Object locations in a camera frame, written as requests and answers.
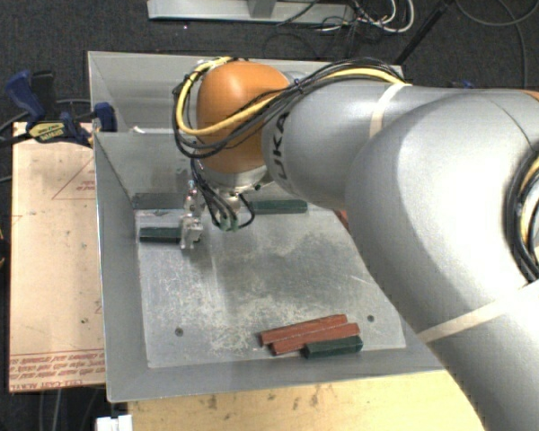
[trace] metal plate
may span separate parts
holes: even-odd
[[[410,332],[403,337],[398,313],[332,212],[260,215],[238,233],[219,232],[204,216],[193,251],[140,244],[142,226],[177,226],[189,165],[164,132],[99,134],[94,153],[109,400],[441,368]],[[290,196],[268,186],[255,198]],[[362,352],[309,362],[272,357],[257,343],[260,330],[337,312],[359,323]]]

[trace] blue clamp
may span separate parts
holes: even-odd
[[[52,142],[72,142],[91,146],[92,134],[74,121],[72,115],[63,111],[59,119],[44,119],[52,115],[52,110],[45,110],[30,83],[30,72],[22,70],[6,83],[6,93],[13,102],[30,115],[26,123],[26,133],[42,144]],[[93,131],[118,130],[114,109],[108,102],[100,102],[94,106]]]

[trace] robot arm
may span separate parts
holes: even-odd
[[[197,129],[188,81],[175,91],[176,140],[213,218],[238,227],[240,197],[268,175],[347,210],[371,275],[483,424],[539,429],[539,97],[412,86],[369,61],[303,80],[214,63],[190,77]]]

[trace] wooden block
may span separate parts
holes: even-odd
[[[260,334],[260,342],[262,345],[269,345],[276,341],[291,339],[302,334],[316,332],[317,330],[330,329],[348,322],[348,317],[345,314],[333,314],[316,320],[299,322],[289,326],[279,327],[271,330],[264,330]]]
[[[331,329],[317,330],[316,332],[307,333],[291,339],[274,342],[271,344],[271,351],[274,355],[279,356],[291,353],[292,351],[298,351],[308,343],[344,339],[354,335],[359,335],[359,326],[355,322],[350,322]]]

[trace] green block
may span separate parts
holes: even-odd
[[[305,345],[302,353],[307,359],[330,357],[337,355],[349,355],[361,351],[363,341],[357,335],[345,339],[316,341]]]
[[[140,242],[173,242],[178,243],[181,239],[180,227],[144,227],[140,228]]]
[[[252,201],[250,204],[256,215],[303,214],[307,212],[307,203],[301,199]]]

